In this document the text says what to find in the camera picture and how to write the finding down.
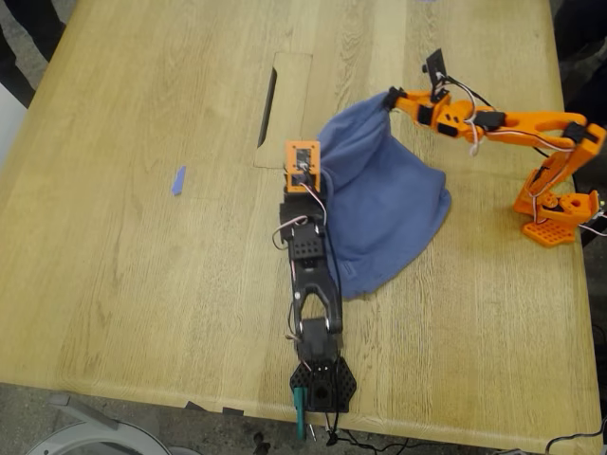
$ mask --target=blue object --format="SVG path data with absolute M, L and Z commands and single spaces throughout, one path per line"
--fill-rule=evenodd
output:
M 329 230 L 347 299 L 375 291 L 412 261 L 451 203 L 445 174 L 392 136 L 385 96 L 350 106 L 318 136 Z
M 173 182 L 173 187 L 171 191 L 173 192 L 173 196 L 177 196 L 181 194 L 181 189 L 183 188 L 183 179 L 186 176 L 186 167 L 181 166 L 179 171 L 177 171 L 177 175 L 175 176 L 175 182 Z

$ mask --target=wooden table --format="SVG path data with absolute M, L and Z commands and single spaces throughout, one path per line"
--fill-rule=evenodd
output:
M 561 109 L 548 2 L 81 0 L 0 176 L 0 380 L 294 420 L 270 241 L 282 143 L 428 87 L 440 46 L 495 105 Z M 401 114 L 393 130 L 447 173 L 452 207 L 397 278 L 344 304 L 359 389 L 340 423 L 534 451 L 596 430 L 579 244 L 533 243 L 510 208 L 539 156 L 484 143 L 472 159 Z

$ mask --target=gray floor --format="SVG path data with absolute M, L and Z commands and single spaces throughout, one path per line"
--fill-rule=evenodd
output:
M 558 5 L 561 0 L 551 0 Z M 66 21 L 74 7 L 75 0 L 54 0 L 60 17 Z M 38 85 L 44 73 L 46 62 L 38 54 L 26 33 L 14 23 L 9 16 L 4 3 L 0 1 L 0 25 L 9 43 L 17 53 L 17 63 L 22 68 L 31 84 Z M 588 78 L 596 59 L 579 65 L 570 85 L 575 85 Z M 585 170 L 579 176 L 581 191 L 595 187 L 607 194 L 605 181 L 601 175 L 607 172 L 607 159 L 598 158 L 592 168 Z M 594 241 L 584 251 L 588 291 L 591 301 L 593 322 L 607 328 L 607 241 Z M 48 391 L 14 387 L 0 384 L 0 455 L 25 454 L 41 438 L 70 423 L 70 419 L 59 411 L 46 405 Z M 102 410 L 108 416 L 134 423 L 150 430 L 168 446 L 185 446 L 205 455 L 253 453 L 253 435 L 261 431 L 266 440 L 271 443 L 270 453 L 289 454 L 323 454 L 332 455 L 360 454 L 364 450 L 339 443 L 334 447 L 326 447 L 326 435 L 317 428 L 319 441 L 317 443 L 298 442 L 295 428 L 292 424 L 273 422 L 263 419 L 226 416 L 205 411 L 164 408 L 159 406 L 142 405 L 139 403 L 108 400 L 99 397 L 83 396 L 84 403 Z M 389 443 L 402 443 L 404 440 L 380 435 L 355 433 L 359 439 L 374 446 L 385 446 Z M 386 453 L 397 453 L 393 448 Z M 486 449 L 466 446 L 422 446 L 410 448 L 406 453 L 411 454 L 484 454 Z

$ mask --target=teal connector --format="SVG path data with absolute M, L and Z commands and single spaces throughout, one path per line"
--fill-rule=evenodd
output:
M 297 439 L 305 440 L 305 401 L 307 399 L 307 388 L 296 387 L 293 390 L 293 402 L 297 411 Z

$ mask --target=black bracket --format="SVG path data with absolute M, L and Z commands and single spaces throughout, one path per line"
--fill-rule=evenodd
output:
M 586 125 L 580 125 L 575 121 L 570 122 L 564 130 L 562 130 L 561 137 L 567 137 L 573 140 L 576 144 L 579 144 L 582 139 L 588 139 L 595 144 L 598 141 L 598 137 L 586 130 Z
M 338 335 L 342 330 L 341 298 L 327 263 L 324 247 L 326 234 L 323 223 L 324 212 L 318 201 L 308 193 L 286 193 L 285 201 L 280 206 L 281 224 L 302 215 L 307 216 L 307 222 L 292 224 L 281 229 L 281 238 L 288 245 L 288 259 L 292 269 L 291 304 L 295 333 L 300 339 L 307 339 L 303 334 L 306 331 L 306 324 L 310 322 L 302 319 L 302 309 L 307 297 L 316 294 L 324 307 L 324 330 L 328 334 Z M 307 351 L 317 355 L 317 347 L 310 346 Z
M 506 125 L 506 113 L 499 111 L 477 111 L 474 124 L 485 131 L 495 131 Z
M 447 69 L 445 68 L 445 60 L 443 59 L 442 49 L 436 49 L 430 57 L 426 59 L 426 63 L 422 65 L 421 70 L 424 73 L 428 73 L 430 76 L 430 82 L 432 84 L 432 94 L 430 95 L 430 101 L 439 102 L 449 93 L 445 88 L 439 86 L 443 84 L 447 78 Z
M 289 385 L 291 391 L 296 387 L 307 388 L 304 405 L 310 412 L 348 412 L 357 390 L 357 381 L 341 356 L 335 361 L 301 364 L 291 375 Z
M 390 87 L 386 97 L 383 99 L 383 106 L 389 111 L 393 110 L 399 98 L 407 98 L 407 92 L 402 87 Z

